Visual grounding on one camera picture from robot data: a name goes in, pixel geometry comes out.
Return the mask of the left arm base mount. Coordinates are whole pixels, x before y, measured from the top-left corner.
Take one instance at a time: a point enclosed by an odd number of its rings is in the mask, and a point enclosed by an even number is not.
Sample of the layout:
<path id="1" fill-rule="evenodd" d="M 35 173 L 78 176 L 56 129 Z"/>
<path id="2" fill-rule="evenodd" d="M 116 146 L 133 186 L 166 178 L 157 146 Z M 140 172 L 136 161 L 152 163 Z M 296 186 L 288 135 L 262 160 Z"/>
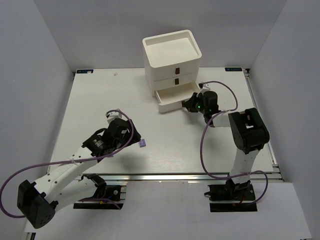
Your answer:
<path id="1" fill-rule="evenodd" d="M 126 198 L 126 190 L 123 185 L 108 184 L 97 174 L 82 176 L 81 179 L 93 181 L 96 191 L 87 200 L 81 200 L 73 204 L 75 210 L 121 210 Z"/>

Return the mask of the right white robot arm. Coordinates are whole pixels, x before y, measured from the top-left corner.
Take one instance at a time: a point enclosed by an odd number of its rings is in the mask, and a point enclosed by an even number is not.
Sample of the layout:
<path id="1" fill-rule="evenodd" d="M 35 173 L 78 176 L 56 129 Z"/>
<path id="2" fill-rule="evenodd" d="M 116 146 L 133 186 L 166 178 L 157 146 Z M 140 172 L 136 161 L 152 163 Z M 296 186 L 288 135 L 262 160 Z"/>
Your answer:
<path id="1" fill-rule="evenodd" d="M 269 131 L 258 110 L 255 107 L 241 112 L 220 110 L 218 95 L 214 91 L 195 92 L 189 100 L 183 101 L 181 105 L 190 113 L 203 115 L 206 126 L 200 139 L 200 163 L 204 172 L 213 179 L 221 180 L 222 177 L 212 175 L 205 167 L 203 158 L 205 134 L 209 127 L 231 129 L 236 154 L 232 169 L 225 179 L 231 181 L 231 184 L 238 189 L 246 188 L 250 184 L 254 161 L 270 140 Z"/>

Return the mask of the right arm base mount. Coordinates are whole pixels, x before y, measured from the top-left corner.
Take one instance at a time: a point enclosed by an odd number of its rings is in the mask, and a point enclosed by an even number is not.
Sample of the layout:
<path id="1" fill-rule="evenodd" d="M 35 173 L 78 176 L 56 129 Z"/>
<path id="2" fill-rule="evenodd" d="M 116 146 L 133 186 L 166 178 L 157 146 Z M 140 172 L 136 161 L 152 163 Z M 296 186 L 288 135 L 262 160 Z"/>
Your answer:
<path id="1" fill-rule="evenodd" d="M 209 198 L 211 213 L 245 213 L 257 212 L 254 203 L 256 195 L 250 180 L 235 184 L 229 179 L 225 184 L 208 185 L 209 191 L 204 193 Z"/>

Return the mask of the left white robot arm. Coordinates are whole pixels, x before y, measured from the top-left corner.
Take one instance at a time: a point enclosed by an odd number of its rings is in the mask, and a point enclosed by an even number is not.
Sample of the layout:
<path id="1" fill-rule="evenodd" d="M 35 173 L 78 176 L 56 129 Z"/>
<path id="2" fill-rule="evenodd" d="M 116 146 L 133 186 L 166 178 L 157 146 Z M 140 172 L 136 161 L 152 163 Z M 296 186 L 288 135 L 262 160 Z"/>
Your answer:
<path id="1" fill-rule="evenodd" d="M 61 163 L 52 172 L 33 182 L 23 181 L 18 187 L 17 207 L 33 228 L 48 224 L 56 212 L 82 200 L 99 201 L 107 184 L 98 174 L 84 175 L 89 168 L 115 151 L 141 140 L 130 120 L 115 118 L 85 140 L 70 163 Z"/>

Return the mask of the aluminium rail frame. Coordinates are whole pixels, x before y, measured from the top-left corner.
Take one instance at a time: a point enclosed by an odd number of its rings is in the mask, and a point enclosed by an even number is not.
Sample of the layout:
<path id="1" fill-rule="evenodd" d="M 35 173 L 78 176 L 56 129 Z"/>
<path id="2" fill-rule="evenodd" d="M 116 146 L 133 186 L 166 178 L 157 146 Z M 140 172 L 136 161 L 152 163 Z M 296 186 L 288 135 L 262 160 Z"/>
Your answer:
<path id="1" fill-rule="evenodd" d="M 134 123 L 148 141 L 144 150 L 131 148 L 84 171 L 84 175 L 98 174 L 111 182 L 149 182 L 170 191 L 178 182 L 185 193 L 191 182 L 199 184 L 209 178 L 200 169 L 199 141 L 203 126 L 198 116 L 182 110 L 159 113 L 157 98 L 149 94 L 144 72 L 136 69 L 94 69 L 90 74 L 75 74 L 66 112 L 57 139 L 52 162 L 68 155 L 94 130 L 104 126 L 102 113 L 111 107 L 121 108 L 133 117 Z M 271 209 L 261 212 L 207 213 L 206 220 L 191 217 L 182 223 L 180 211 L 169 213 L 159 223 L 156 219 L 166 208 L 154 214 L 138 212 L 123 227 L 119 210 L 89 210 L 88 219 L 67 222 L 59 216 L 39 229 L 30 224 L 26 231 L 34 240 L 83 240 L 94 224 L 116 239 L 196 239 L 208 234 L 216 239 L 264 240 L 272 238 Z"/>

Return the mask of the blue label sticker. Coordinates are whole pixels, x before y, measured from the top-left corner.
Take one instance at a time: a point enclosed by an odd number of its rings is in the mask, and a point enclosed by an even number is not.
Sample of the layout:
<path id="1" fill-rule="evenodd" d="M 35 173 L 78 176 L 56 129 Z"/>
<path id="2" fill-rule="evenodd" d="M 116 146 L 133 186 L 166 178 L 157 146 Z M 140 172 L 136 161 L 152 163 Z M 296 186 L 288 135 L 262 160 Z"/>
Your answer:
<path id="1" fill-rule="evenodd" d="M 76 74 L 92 74 L 93 72 L 93 69 L 78 69 Z"/>
<path id="2" fill-rule="evenodd" d="M 242 72 L 242 68 L 241 67 L 225 67 L 224 70 L 226 72 Z"/>

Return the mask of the brown top drawer tab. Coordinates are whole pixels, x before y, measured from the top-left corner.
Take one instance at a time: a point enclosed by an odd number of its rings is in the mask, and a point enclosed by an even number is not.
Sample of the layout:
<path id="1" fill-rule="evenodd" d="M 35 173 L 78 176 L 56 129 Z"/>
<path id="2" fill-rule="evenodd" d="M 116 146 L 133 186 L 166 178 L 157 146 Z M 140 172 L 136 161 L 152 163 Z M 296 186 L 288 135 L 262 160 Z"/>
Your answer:
<path id="1" fill-rule="evenodd" d="M 180 68 L 178 67 L 175 69 L 175 74 L 178 75 L 179 73 L 180 73 Z"/>

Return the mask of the white three-drawer cabinet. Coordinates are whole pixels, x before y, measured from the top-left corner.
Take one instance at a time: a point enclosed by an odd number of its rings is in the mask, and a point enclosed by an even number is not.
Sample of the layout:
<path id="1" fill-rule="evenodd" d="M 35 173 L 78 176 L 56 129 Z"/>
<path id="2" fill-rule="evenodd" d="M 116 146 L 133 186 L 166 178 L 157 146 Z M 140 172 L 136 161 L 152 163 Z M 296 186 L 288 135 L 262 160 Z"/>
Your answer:
<path id="1" fill-rule="evenodd" d="M 190 30 L 145 37 L 142 46 L 145 79 L 152 96 L 155 91 L 197 79 L 202 53 Z M 179 74 L 175 74 L 176 68 L 180 69 Z"/>

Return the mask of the blue label sticker left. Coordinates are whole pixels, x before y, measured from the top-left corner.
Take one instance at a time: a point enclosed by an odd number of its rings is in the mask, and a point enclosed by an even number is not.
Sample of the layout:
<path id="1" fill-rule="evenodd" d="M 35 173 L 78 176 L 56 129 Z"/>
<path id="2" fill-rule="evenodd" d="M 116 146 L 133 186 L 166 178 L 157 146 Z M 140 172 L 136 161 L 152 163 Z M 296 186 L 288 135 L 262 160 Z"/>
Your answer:
<path id="1" fill-rule="evenodd" d="M 93 69 L 78 69 L 76 74 L 92 74 L 93 72 Z"/>

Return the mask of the blue label sticker right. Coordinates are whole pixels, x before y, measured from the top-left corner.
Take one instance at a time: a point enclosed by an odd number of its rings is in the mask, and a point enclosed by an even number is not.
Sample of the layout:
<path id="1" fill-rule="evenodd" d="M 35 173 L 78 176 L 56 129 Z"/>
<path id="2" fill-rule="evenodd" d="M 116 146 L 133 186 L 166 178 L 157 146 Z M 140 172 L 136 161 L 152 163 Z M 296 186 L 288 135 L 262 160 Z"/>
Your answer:
<path id="1" fill-rule="evenodd" d="M 242 72 L 242 68 L 241 67 L 225 67 L 224 70 L 226 72 Z"/>

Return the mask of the white bottom drawer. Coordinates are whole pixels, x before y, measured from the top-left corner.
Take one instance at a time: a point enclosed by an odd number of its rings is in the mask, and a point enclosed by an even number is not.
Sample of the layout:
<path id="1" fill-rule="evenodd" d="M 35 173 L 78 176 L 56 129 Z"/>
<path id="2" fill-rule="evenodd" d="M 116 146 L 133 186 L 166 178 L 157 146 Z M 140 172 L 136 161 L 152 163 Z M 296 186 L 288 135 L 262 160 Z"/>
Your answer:
<path id="1" fill-rule="evenodd" d="M 189 100 L 193 93 L 199 91 L 200 88 L 195 82 L 155 91 L 158 112 L 164 114 L 180 109 L 183 101 Z"/>

